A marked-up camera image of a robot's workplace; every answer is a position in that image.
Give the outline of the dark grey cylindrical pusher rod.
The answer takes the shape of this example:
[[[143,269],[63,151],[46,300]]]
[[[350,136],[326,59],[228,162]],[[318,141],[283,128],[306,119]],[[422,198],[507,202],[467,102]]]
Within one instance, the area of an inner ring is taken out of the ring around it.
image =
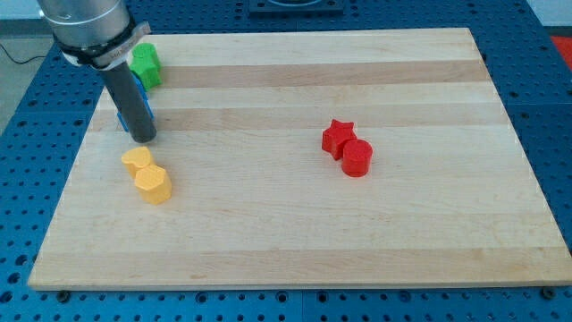
[[[99,73],[133,140],[137,143],[153,140],[156,127],[129,66],[121,63]]]

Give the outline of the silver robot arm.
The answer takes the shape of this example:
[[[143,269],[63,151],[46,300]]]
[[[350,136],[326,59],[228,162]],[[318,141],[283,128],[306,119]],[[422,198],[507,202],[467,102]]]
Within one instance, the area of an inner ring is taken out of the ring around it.
[[[128,53],[151,32],[123,0],[38,0],[56,45],[71,64],[97,70],[134,141],[146,143],[156,127],[127,63]]]

